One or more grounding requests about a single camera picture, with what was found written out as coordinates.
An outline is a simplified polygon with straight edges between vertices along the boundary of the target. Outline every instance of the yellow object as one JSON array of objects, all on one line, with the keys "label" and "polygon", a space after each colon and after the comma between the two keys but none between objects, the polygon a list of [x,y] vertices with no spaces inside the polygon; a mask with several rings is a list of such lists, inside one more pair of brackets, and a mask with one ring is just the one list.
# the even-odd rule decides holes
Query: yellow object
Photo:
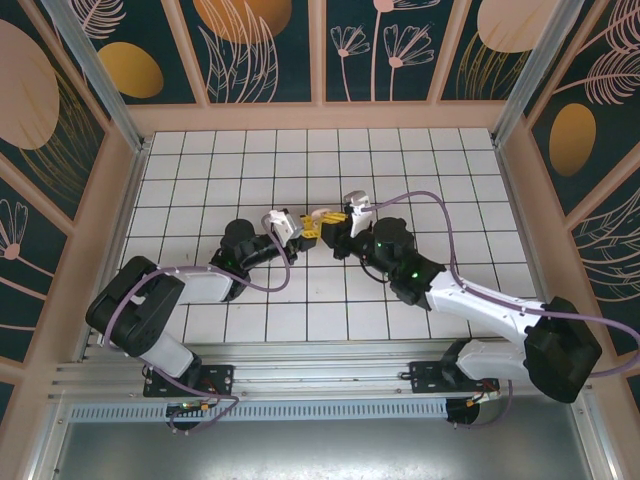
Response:
[{"label": "yellow object", "polygon": [[558,1],[483,0],[478,10],[480,40],[496,52],[532,50],[549,23]]},{"label": "yellow object", "polygon": [[162,91],[162,71],[140,47],[126,42],[110,43],[100,49],[98,56],[121,93],[149,98]]},{"label": "yellow object", "polygon": [[551,165],[570,177],[587,163],[596,141],[596,120],[584,105],[570,103],[556,116],[549,138]]},{"label": "yellow object", "polygon": [[349,217],[342,212],[327,212],[319,219],[313,219],[311,215],[304,215],[301,217],[304,226],[302,236],[304,238],[320,238],[323,223],[335,225],[344,222],[347,218]]},{"label": "yellow object", "polygon": [[0,138],[25,150],[45,145],[58,124],[60,93],[47,55],[0,20]]},{"label": "yellow object", "polygon": [[[258,27],[260,19],[269,27],[275,37],[282,32],[291,19],[292,0],[193,0],[193,5],[202,21],[217,36],[229,42],[246,44],[250,32],[255,30],[245,3],[251,9]],[[253,32],[254,41],[260,43],[261,34]]]}]

